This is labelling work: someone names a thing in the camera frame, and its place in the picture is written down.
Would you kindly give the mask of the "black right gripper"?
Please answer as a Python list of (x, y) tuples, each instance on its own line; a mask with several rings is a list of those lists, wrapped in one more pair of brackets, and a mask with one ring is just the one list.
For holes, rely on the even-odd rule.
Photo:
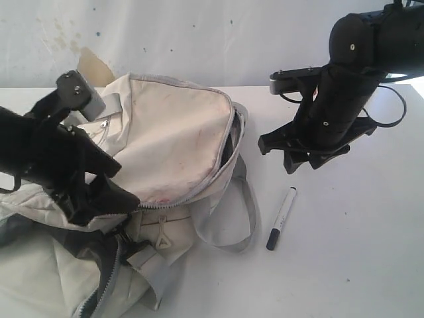
[(321, 68), (317, 84), (299, 92), (301, 100), (293, 120), (258, 141), (262, 154), (284, 150), (288, 174), (305, 162), (316, 170), (347, 154), (348, 150), (337, 150), (350, 142), (347, 136), (358, 114), (381, 82), (380, 72), (362, 74), (335, 64)]

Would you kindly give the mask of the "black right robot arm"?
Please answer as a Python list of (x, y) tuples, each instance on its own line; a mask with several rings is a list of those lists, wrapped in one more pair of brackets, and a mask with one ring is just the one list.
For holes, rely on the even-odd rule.
[(258, 139), (262, 154), (284, 153), (289, 174), (348, 153), (352, 141), (381, 127), (360, 116), (375, 90), (423, 75), (423, 4), (394, 1), (381, 11), (346, 15), (331, 30), (329, 56), (324, 66), (270, 76), (272, 94), (301, 94), (293, 120)]

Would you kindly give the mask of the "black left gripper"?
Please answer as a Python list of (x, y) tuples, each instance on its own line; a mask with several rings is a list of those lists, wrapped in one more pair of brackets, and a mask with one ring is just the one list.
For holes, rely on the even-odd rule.
[(122, 166), (88, 134), (62, 121), (71, 113), (57, 89), (26, 114), (1, 108), (1, 172), (13, 177), (11, 194), (24, 181), (38, 184), (54, 198), (70, 196), (68, 221), (87, 225), (104, 215), (132, 213), (139, 198), (109, 178), (85, 182), (86, 173), (115, 176)]

